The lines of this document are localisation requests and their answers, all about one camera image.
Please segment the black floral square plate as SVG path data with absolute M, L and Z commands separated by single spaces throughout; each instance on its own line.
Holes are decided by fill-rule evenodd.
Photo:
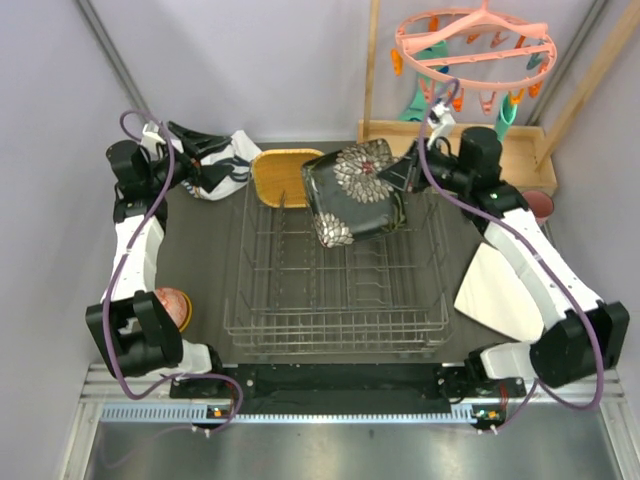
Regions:
M 375 139 L 303 164 L 305 196 L 323 247 L 378 238 L 406 225 L 403 194 L 378 177 L 395 162 L 388 142 Z

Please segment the yellow woven-pattern plate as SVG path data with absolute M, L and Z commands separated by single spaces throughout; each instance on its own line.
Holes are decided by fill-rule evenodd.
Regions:
M 265 150 L 252 162 L 252 178 L 259 200 L 272 208 L 308 206 L 302 166 L 324 153 L 310 148 Z

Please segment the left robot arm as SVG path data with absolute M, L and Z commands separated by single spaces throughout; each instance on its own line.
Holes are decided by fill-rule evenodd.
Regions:
M 209 345 L 183 339 L 156 293 L 155 280 L 168 219 L 167 192 L 182 182 L 212 191 L 233 169 L 202 161 L 231 141 L 174 122 L 149 122 L 143 139 L 121 140 L 106 151 L 116 177 L 117 248 L 103 298 L 87 308 L 85 320 L 115 378 L 187 371 L 205 396 L 216 396 L 226 387 L 218 354 Z

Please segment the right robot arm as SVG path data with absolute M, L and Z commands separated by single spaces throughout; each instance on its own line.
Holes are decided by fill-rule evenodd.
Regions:
M 501 177 L 502 144 L 496 132 L 465 129 L 457 154 L 441 149 L 444 141 L 417 138 L 379 178 L 405 192 L 433 187 L 459 207 L 505 264 L 488 290 L 505 299 L 508 283 L 516 283 L 543 323 L 531 339 L 511 339 L 471 353 L 469 388 L 487 396 L 511 377 L 559 388 L 615 368 L 630 322 L 628 310 L 621 302 L 605 302 L 547 240 L 523 194 Z

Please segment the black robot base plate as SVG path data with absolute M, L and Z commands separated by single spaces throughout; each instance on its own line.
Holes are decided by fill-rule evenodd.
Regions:
M 516 379 L 476 382 L 461 365 L 438 363 L 239 364 L 223 374 L 242 387 L 242 414 L 448 413 L 472 398 L 525 396 Z

